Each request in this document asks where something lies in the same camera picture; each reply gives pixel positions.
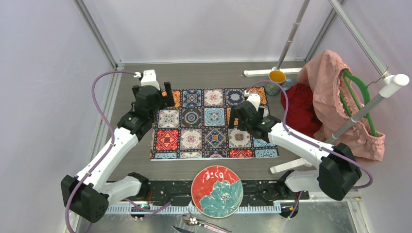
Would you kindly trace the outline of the colourful patterned placemat cloth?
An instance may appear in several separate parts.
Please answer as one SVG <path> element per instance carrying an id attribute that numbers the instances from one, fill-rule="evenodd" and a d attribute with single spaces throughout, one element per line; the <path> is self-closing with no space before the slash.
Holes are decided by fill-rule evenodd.
<path id="1" fill-rule="evenodd" d="M 151 160 L 276 158 L 277 146 L 228 127 L 228 108 L 245 100 L 245 88 L 174 90 L 174 107 L 160 110 Z"/>

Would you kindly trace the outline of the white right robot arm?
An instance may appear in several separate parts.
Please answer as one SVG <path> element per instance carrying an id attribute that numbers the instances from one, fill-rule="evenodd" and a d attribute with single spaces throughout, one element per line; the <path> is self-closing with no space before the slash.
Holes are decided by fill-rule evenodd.
<path id="1" fill-rule="evenodd" d="M 237 128 L 289 150 L 304 160 L 305 165 L 315 167 L 312 171 L 296 171 L 288 168 L 277 186 L 278 194 L 285 199 L 296 192 L 322 191 L 334 200 L 343 200 L 361 178 L 361 169 L 353 152 L 344 143 L 334 146 L 310 138 L 289 128 L 280 119 L 263 115 L 261 107 L 244 101 L 231 108 L 231 119 L 238 119 Z"/>

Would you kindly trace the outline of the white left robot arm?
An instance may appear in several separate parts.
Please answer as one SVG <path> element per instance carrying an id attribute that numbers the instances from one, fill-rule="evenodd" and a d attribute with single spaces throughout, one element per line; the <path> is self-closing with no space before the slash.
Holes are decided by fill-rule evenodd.
<path id="1" fill-rule="evenodd" d="M 77 175 L 62 179 L 63 202 L 70 211 L 96 223 L 111 205 L 129 197 L 137 200 L 148 197 L 149 180 L 136 172 L 113 183 L 107 181 L 124 156 L 153 127 L 157 112 L 175 105 L 170 82 L 164 86 L 164 91 L 153 85 L 133 86 L 135 101 L 120 119 L 114 135 Z"/>

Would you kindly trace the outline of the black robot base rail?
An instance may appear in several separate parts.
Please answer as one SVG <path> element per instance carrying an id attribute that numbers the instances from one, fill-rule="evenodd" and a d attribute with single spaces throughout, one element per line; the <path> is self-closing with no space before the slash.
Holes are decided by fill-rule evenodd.
<path id="1" fill-rule="evenodd" d="M 145 196 L 130 196 L 134 202 L 145 201 L 150 204 L 163 206 L 167 202 L 171 206 L 188 206 L 194 203 L 191 195 L 192 181 L 163 180 L 149 181 L 150 191 Z M 278 180 L 241 180 L 243 198 L 241 207 L 270 206 L 275 201 L 293 203 L 298 194 L 279 184 Z"/>

